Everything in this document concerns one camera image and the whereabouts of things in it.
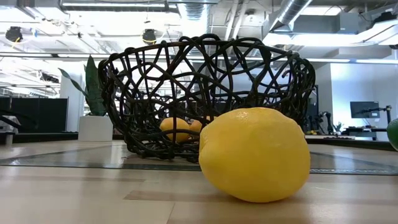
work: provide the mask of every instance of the lemon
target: lemon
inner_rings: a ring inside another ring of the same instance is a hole
[[[193,120],[192,124],[189,126],[189,129],[191,131],[196,131],[196,132],[200,132],[201,130],[201,122],[198,120]]]
[[[205,177],[227,194],[271,202],[305,183],[310,152],[294,120],[268,108],[238,109],[202,129],[199,163]]]
[[[165,118],[160,124],[160,130],[168,131],[173,130],[173,118]],[[189,130],[189,124],[181,118],[177,118],[177,129],[186,129]],[[167,137],[173,141],[173,133],[167,134]],[[182,142],[188,140],[188,133],[177,133],[175,135],[176,142]]]

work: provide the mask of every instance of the basket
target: basket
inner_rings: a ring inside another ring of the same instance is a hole
[[[261,57],[249,57],[253,51]],[[314,68],[297,53],[267,47],[256,38],[223,41],[214,34],[127,48],[101,61],[98,77],[103,103],[129,151],[190,162],[198,160],[200,133],[175,125],[161,131],[164,118],[173,117],[174,124],[176,118],[195,119],[204,127],[230,110],[267,107],[303,125],[315,84]],[[192,137],[176,142],[167,137],[170,133]]]

